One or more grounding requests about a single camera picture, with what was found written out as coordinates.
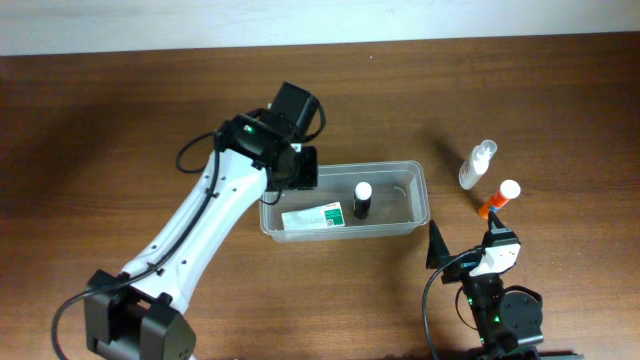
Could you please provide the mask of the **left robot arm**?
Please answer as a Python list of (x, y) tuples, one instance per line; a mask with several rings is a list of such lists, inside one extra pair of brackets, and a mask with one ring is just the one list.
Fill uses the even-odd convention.
[(82, 295), (87, 348), (104, 359), (191, 359), (197, 337), (184, 317), (197, 284), (240, 217), (264, 193), (318, 181), (310, 142), (320, 101), (289, 82), (271, 105), (211, 133), (213, 151), (172, 218), (118, 275), (97, 271)]

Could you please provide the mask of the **clear plastic container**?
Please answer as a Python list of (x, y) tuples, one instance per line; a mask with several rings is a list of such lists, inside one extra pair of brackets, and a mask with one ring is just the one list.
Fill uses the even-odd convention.
[[(373, 189), (366, 219), (353, 214), (354, 188)], [(339, 202), (345, 225), (318, 230), (286, 231), (281, 214)], [(259, 203), (261, 230), (279, 243), (344, 240), (406, 235), (430, 219), (423, 168), (417, 161), (325, 165), (318, 168), (312, 190), (266, 193)]]

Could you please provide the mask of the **white green medicine box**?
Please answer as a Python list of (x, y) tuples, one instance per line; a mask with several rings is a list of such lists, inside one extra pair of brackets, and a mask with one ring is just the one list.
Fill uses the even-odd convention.
[(282, 213), (281, 220), (286, 231), (318, 230), (345, 225), (339, 202)]

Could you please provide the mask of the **white spray bottle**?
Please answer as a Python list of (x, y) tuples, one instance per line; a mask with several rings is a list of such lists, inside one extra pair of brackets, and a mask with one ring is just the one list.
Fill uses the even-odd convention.
[(497, 152), (497, 144), (493, 140), (484, 140), (475, 146), (459, 169), (459, 185), (470, 190), (489, 168), (492, 157)]

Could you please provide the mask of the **dark bottle white cap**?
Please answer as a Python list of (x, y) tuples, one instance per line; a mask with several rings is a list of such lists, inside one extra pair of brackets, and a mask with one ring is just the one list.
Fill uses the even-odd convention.
[(368, 182), (359, 182), (354, 188), (353, 214), (364, 220), (369, 214), (373, 189)]

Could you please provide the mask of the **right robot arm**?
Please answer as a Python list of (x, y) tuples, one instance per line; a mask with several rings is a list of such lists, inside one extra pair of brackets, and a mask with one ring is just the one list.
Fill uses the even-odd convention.
[(429, 222), (426, 267), (434, 273), (423, 290), (423, 327), (432, 356), (438, 357), (428, 322), (428, 295), (437, 279), (459, 283), (473, 316), (472, 328), (481, 346), (469, 351), (472, 359), (538, 359), (543, 342), (543, 298), (526, 287), (506, 287), (501, 276), (517, 263), (521, 242), (494, 212), (480, 245), (452, 255), (434, 221)]

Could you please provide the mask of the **orange tube white cap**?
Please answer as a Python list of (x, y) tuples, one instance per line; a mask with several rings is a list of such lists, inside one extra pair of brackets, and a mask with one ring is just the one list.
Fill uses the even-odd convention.
[(509, 201), (516, 199), (521, 193), (521, 187), (515, 180), (504, 180), (487, 202), (478, 210), (478, 215), (484, 219), (489, 217), (490, 212), (500, 211)]

